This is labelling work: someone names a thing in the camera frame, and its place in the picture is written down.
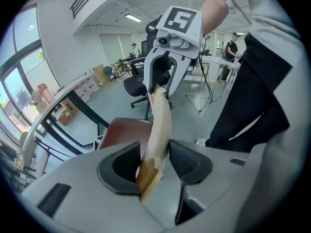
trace brown leather stool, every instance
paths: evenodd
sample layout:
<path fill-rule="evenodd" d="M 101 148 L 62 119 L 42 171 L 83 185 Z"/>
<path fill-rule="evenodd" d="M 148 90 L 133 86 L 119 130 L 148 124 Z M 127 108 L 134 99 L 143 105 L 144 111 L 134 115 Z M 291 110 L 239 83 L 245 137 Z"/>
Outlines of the brown leather stool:
<path fill-rule="evenodd" d="M 116 117 L 110 123 L 106 135 L 98 146 L 98 150 L 113 145 L 140 141 L 140 156 L 143 156 L 147 149 L 147 143 L 151 134 L 153 122 Z"/>

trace floor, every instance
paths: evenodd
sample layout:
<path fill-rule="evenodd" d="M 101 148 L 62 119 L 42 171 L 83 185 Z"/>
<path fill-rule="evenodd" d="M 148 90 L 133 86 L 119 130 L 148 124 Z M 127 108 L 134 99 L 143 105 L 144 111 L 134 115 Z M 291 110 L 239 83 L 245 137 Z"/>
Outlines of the floor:
<path fill-rule="evenodd" d="M 225 104 L 229 90 L 224 92 L 223 97 L 218 102 L 211 105 L 208 104 L 201 113 L 198 113 L 187 99 L 186 93 L 199 96 L 202 89 L 202 94 L 204 96 L 208 96 L 208 90 L 205 84 L 201 87 L 201 83 L 199 81 L 191 80 L 191 76 L 187 77 L 186 80 L 180 84 L 172 99 L 170 99 L 173 103 L 173 108 L 171 110 L 173 130 L 172 138 L 195 142 L 197 138 L 209 138 L 209 135 Z M 216 100 L 220 95 L 222 95 L 224 85 L 210 83 L 212 88 L 214 85 L 214 99 Z M 130 103 L 136 99 L 138 98 L 134 98 L 127 94 L 123 87 L 122 81 L 113 81 L 100 87 L 99 90 L 90 96 L 90 99 L 86 103 L 98 115 L 110 123 L 115 117 L 142 119 L 147 102 L 141 102 L 137 104 L 135 108 L 131 108 Z M 192 100 L 198 107 L 200 107 L 200 98 L 193 98 Z M 149 120 L 153 120 L 151 112 L 149 113 Z M 68 126 L 63 128 L 82 144 L 92 142 L 94 137 L 97 135 L 97 126 L 81 112 L 77 112 L 75 119 Z M 74 156 L 49 135 L 46 136 L 45 142 L 58 150 L 62 150 L 70 156 Z M 83 152 L 92 151 L 92 149 L 81 149 L 78 146 L 76 147 Z M 41 150 L 37 150 L 37 155 L 39 158 Z M 61 161 L 51 156 L 48 161 L 46 172 L 51 172 L 61 163 Z M 178 207 L 179 193 L 180 180 L 177 177 L 171 163 L 167 161 L 163 177 L 158 184 L 157 189 L 144 204 L 146 209 L 167 229 L 174 227 L 174 218 Z"/>

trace gray shirt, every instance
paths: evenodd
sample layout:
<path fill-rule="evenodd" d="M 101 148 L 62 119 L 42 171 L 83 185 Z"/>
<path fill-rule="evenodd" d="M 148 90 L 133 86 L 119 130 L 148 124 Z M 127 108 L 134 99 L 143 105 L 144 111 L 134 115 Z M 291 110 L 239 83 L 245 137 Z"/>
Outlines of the gray shirt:
<path fill-rule="evenodd" d="M 249 32 L 261 44 L 296 66 L 306 54 L 293 22 L 277 0 L 247 0 L 252 25 Z"/>

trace man in black shirt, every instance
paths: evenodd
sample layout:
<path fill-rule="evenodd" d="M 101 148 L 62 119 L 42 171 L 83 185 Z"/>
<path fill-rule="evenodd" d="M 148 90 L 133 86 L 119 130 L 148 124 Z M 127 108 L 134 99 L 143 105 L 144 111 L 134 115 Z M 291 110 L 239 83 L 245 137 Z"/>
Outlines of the man in black shirt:
<path fill-rule="evenodd" d="M 228 41 L 228 43 L 227 43 L 223 58 L 228 62 L 234 63 L 234 58 L 238 57 L 238 55 L 237 55 L 238 46 L 235 43 L 238 38 L 239 38 L 239 36 L 237 33 L 232 33 L 232 40 Z M 229 70 L 228 66 L 224 66 L 223 68 L 224 69 L 223 69 L 223 72 L 221 74 L 221 77 L 219 76 L 217 81 L 219 81 L 219 79 L 221 79 L 222 81 L 226 82 L 226 80 L 227 80 L 227 76 L 230 73 L 230 70 Z"/>

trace ceiling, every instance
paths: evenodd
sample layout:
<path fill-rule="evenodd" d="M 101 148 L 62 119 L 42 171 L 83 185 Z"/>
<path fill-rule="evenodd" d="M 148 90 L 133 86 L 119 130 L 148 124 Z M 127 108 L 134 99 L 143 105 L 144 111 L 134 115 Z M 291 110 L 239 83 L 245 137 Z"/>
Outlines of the ceiling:
<path fill-rule="evenodd" d="M 189 7 L 200 10 L 205 0 L 116 0 L 96 14 L 86 26 L 114 26 L 145 31 L 148 22 L 155 20 L 168 9 L 170 5 Z M 248 12 L 246 0 L 235 2 Z M 142 20 L 135 22 L 125 17 L 126 14 Z M 224 22 L 217 28 L 222 32 L 246 32 L 249 28 L 243 15 L 236 10 L 235 14 L 229 14 Z"/>

